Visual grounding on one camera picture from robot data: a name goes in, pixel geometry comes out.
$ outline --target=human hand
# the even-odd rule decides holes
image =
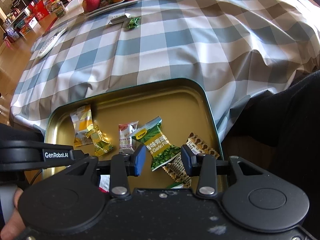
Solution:
[[[11,218],[2,228],[0,233],[1,240],[13,240],[26,228],[23,224],[22,218],[18,212],[18,200],[22,194],[23,190],[18,188],[14,193],[14,210]]]

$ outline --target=red apple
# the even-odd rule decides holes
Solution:
[[[98,9],[100,6],[100,0],[83,0],[82,7],[86,12],[92,12]]]

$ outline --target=remote control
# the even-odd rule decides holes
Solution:
[[[57,43],[58,39],[65,33],[67,27],[60,28],[52,38],[41,48],[38,53],[38,58],[43,58],[45,55],[49,53],[49,51],[53,48],[53,46]]]

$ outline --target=checkered tablecloth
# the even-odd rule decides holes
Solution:
[[[107,25],[124,12],[141,15],[141,26]],[[50,114],[64,104],[184,77],[206,91],[222,140],[250,98],[280,92],[299,73],[317,68],[317,24],[297,0],[143,0],[91,19],[80,14],[34,44],[11,118],[44,132]],[[59,43],[36,59],[66,25]]]

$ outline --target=metal screw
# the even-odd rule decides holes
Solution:
[[[199,192],[203,195],[212,195],[215,192],[213,187],[201,187]]]
[[[160,193],[160,194],[159,194],[159,197],[160,197],[160,198],[166,198],[167,196],[168,196],[168,195],[167,195],[166,193]]]
[[[111,192],[115,195],[124,195],[128,192],[128,190],[125,187],[114,187],[112,188]]]

